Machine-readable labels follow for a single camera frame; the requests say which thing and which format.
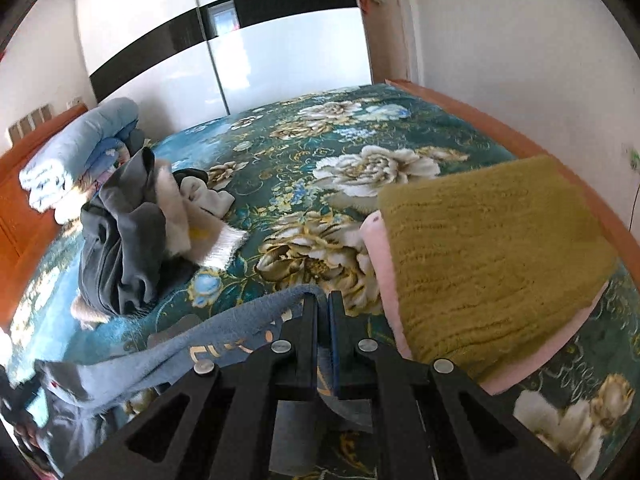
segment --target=mustard yellow sweater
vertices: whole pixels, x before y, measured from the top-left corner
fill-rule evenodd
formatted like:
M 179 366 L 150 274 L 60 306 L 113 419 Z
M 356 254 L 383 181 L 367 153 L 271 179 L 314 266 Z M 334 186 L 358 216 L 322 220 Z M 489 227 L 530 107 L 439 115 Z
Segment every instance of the mustard yellow sweater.
M 414 358 L 484 380 L 591 304 L 616 253 L 580 191 L 537 156 L 385 187 L 379 205 Z

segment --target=green floral bed sheet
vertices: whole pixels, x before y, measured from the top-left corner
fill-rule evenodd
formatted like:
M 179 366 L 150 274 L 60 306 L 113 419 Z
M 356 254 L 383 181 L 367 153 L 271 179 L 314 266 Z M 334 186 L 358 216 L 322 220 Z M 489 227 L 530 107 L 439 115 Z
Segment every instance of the green floral bed sheet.
M 79 223 L 43 257 L 12 323 L 10 377 L 33 360 L 84 364 L 138 351 L 186 314 L 201 319 L 295 283 L 341 290 L 349 314 L 393 343 L 358 229 L 389 182 L 439 178 L 513 155 L 464 121 L 387 85 L 311 94 L 189 128 L 154 147 L 174 170 L 209 170 L 236 202 L 225 217 L 250 238 L 224 272 L 201 269 L 141 320 L 81 331 L 68 307 L 78 286 Z M 502 394 L 505 407 L 582 478 L 599 478 L 640 417 L 639 297 L 620 263 L 577 335 Z M 308 480 L 375 478 L 366 434 L 332 434 Z

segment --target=wall socket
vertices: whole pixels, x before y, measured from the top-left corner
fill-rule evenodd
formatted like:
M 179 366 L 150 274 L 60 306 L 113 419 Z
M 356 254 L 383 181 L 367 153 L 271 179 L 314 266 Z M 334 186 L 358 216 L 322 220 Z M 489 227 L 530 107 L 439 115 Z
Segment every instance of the wall socket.
M 82 102 L 81 97 L 74 97 L 73 99 L 71 99 L 71 101 L 66 102 L 66 109 L 69 110 L 74 106 L 78 106 L 81 102 Z

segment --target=metal screw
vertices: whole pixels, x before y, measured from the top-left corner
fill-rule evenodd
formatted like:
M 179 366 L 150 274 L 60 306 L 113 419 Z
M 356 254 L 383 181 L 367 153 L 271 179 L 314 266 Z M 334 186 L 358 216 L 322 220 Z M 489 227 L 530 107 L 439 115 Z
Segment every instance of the metal screw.
M 291 343 L 286 339 L 278 339 L 271 343 L 271 350 L 276 352 L 276 354 L 286 354 L 291 350 Z
M 363 352 L 375 352 L 378 349 L 378 342 L 373 339 L 361 339 L 358 348 Z
M 438 359 L 434 362 L 433 368 L 439 374 L 450 374 L 453 371 L 453 363 L 448 359 Z
M 193 365 L 193 371 L 198 375 L 209 375 L 216 369 L 216 364 L 211 359 L 200 359 Z

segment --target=wardrobe door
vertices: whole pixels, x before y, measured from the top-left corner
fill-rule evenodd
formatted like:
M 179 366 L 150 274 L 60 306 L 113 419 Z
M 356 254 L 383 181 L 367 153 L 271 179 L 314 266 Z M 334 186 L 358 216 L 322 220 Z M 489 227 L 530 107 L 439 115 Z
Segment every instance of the wardrobe door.
M 98 102 L 136 101 L 146 136 L 226 115 L 196 0 L 76 0 L 76 9 Z
M 198 0 L 230 113 L 371 83 L 357 0 Z

